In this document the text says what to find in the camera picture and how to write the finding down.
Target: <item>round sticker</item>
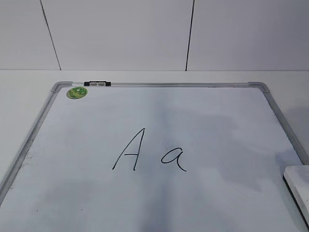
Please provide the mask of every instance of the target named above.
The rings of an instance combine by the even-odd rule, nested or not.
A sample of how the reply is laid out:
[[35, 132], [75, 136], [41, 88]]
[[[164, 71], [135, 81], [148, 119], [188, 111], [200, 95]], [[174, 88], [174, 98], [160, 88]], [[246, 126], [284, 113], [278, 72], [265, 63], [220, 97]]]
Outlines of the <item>round sticker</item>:
[[67, 92], [67, 97], [70, 99], [80, 99], [86, 96], [87, 92], [88, 92], [87, 89], [84, 87], [75, 87], [71, 88]]

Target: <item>black handwriting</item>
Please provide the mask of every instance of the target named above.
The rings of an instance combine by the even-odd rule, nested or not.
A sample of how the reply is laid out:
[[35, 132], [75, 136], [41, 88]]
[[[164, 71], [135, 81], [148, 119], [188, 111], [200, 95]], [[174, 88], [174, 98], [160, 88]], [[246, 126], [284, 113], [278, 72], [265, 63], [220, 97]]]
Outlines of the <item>black handwriting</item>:
[[[144, 133], [145, 133], [145, 128], [141, 129], [141, 130], [133, 137], [133, 139], [131, 139], [131, 141], [127, 144], [127, 146], [124, 148], [124, 150], [121, 152], [120, 156], [118, 157], [116, 163], [114, 164], [114, 166], [113, 166], [113, 168], [112, 168], [113, 170], [114, 170], [114, 168], [116, 167], [116, 164], [117, 164], [117, 162], [119, 161], [120, 157], [122, 156], [122, 154], [123, 154], [123, 153], [125, 152], [125, 150], [127, 149], [127, 147], [131, 144], [131, 142], [133, 142], [133, 140], [134, 140], [134, 139], [138, 136], [138, 134], [141, 133], [141, 132], [142, 132], [142, 135], [141, 135], [141, 138], [140, 138], [140, 146], [141, 146], [141, 142], [143, 141], [143, 137], [144, 137]], [[125, 156], [132, 156], [132, 155], [136, 156], [135, 164], [134, 164], [134, 167], [133, 167], [133, 170], [134, 170], [134, 171], [135, 171], [135, 167], [136, 167], [136, 164], [137, 164], [137, 160], [138, 160], [139, 155], [140, 155], [140, 146], [139, 146], [139, 150], [138, 150], [137, 154], [125, 154]]]
[[[176, 156], [174, 159], [172, 159], [172, 160], [170, 160], [170, 161], [168, 161], [168, 162], [164, 162], [163, 159], [165, 158], [165, 156], [167, 156], [169, 153], [171, 153], [172, 151], [175, 151], [175, 150], [180, 150], [181, 153], [179, 153], [179, 155]], [[181, 170], [183, 170], [184, 172], [186, 172], [186, 170], [183, 169], [183, 168], [180, 166], [180, 164], [179, 164], [179, 157], [181, 156], [182, 153], [183, 153], [183, 150], [182, 150], [180, 147], [174, 148], [174, 149], [170, 150], [168, 153], [166, 153], [166, 154], [162, 157], [161, 162], [162, 162], [162, 163], [171, 163], [171, 162], [173, 162], [174, 160], [176, 160], [178, 167], [179, 167]]]

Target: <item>table surface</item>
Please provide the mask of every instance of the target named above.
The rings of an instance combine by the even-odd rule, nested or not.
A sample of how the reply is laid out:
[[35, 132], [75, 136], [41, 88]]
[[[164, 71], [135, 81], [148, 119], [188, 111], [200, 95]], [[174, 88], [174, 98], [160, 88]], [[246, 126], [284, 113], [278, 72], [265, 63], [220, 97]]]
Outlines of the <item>table surface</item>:
[[54, 83], [90, 80], [148, 83], [264, 82], [309, 153], [309, 72], [0, 71], [0, 179], [18, 153]]

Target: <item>whiteboard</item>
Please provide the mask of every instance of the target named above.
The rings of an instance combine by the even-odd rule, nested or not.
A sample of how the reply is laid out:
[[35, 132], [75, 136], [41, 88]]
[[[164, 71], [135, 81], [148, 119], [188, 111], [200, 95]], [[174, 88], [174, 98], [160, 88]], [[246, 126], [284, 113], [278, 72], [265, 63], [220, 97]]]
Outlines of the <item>whiteboard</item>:
[[55, 94], [0, 231], [307, 231], [282, 180], [302, 163], [258, 88], [86, 87], [78, 100], [71, 88]]

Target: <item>whiteboard eraser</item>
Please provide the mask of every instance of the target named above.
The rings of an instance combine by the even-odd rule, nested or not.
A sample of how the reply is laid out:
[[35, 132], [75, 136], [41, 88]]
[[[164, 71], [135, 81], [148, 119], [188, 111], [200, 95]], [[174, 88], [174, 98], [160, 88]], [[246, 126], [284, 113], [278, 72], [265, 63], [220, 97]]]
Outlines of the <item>whiteboard eraser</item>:
[[287, 166], [283, 179], [309, 228], [309, 165]]

